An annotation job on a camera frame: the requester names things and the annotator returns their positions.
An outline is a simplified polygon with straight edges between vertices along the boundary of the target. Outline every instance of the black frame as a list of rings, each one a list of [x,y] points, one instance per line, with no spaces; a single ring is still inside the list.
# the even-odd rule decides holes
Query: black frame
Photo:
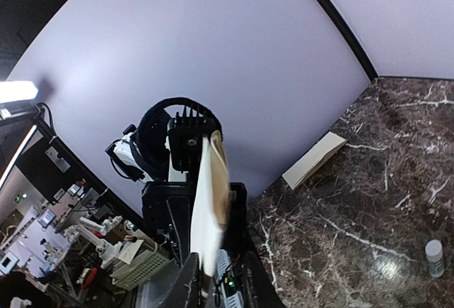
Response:
[[[361,67],[364,69],[366,75],[369,77],[370,81],[378,77],[377,71],[375,70],[372,62],[370,61],[369,57],[367,56],[366,52],[362,48],[361,44],[358,42],[355,34],[351,31],[350,27],[342,18],[339,11],[336,7],[331,3],[330,0],[317,0],[322,9],[326,12],[328,17],[332,20],[333,24],[339,30],[340,34],[347,42],[350,49],[355,54],[358,62],[360,63]]]
[[[12,123],[16,123],[18,121],[34,120],[40,115],[39,109],[29,103],[2,104],[1,108],[8,109],[11,113],[11,117],[2,119],[0,116],[0,127],[11,125]]]

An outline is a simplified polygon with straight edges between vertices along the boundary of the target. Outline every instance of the dark marble surface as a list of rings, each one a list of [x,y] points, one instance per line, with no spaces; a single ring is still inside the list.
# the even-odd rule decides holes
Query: dark marble surface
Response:
[[[454,307],[454,82],[378,79],[333,125],[348,139],[299,189],[279,179],[250,232],[288,307]],[[444,246],[428,274],[424,246]]]

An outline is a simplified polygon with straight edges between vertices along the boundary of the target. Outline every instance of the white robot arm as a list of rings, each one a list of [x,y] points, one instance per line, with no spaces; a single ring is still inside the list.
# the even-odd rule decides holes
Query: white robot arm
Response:
[[[147,182],[154,181],[154,179],[139,166],[138,161],[134,158],[134,154],[139,158],[140,153],[138,152],[137,146],[131,142],[133,134],[134,132],[127,133],[120,140],[112,143],[106,151],[111,157],[112,162],[117,164],[117,166],[114,167],[120,167],[130,179],[134,181],[138,180],[143,184],[146,184]],[[165,147],[170,151],[168,138],[166,138]],[[135,172],[139,172],[141,176],[137,177]],[[176,171],[173,168],[172,159],[170,158],[168,181],[186,182],[186,174],[187,172]]]
[[[83,237],[85,237],[90,243],[96,246],[96,251],[98,252],[99,257],[103,260],[101,265],[101,268],[103,269],[106,268],[111,261],[118,258],[122,243],[118,242],[115,246],[113,246],[108,241],[96,237],[92,231],[98,231],[102,236],[105,236],[109,231],[115,228],[115,226],[120,224],[122,220],[123,218],[121,216],[117,216],[112,220],[106,219],[102,222],[102,224],[98,224],[81,217],[79,223],[76,225],[76,232],[83,235]]]

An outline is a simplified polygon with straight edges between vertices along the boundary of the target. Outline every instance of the red object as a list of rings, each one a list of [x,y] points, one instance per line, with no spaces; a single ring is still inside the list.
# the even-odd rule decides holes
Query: red object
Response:
[[[98,275],[98,269],[97,268],[91,269],[90,273],[85,278],[85,281],[80,285],[82,290],[87,289],[93,283],[94,279],[96,278],[96,275]]]

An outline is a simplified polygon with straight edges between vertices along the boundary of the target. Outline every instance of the white backdrop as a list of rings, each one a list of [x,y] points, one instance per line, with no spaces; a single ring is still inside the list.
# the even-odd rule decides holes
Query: white backdrop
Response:
[[[157,101],[209,107],[256,196],[368,85],[315,0],[69,0],[9,78],[52,84],[60,137],[136,211],[104,149]]]
[[[378,75],[454,78],[453,0],[331,0]]]

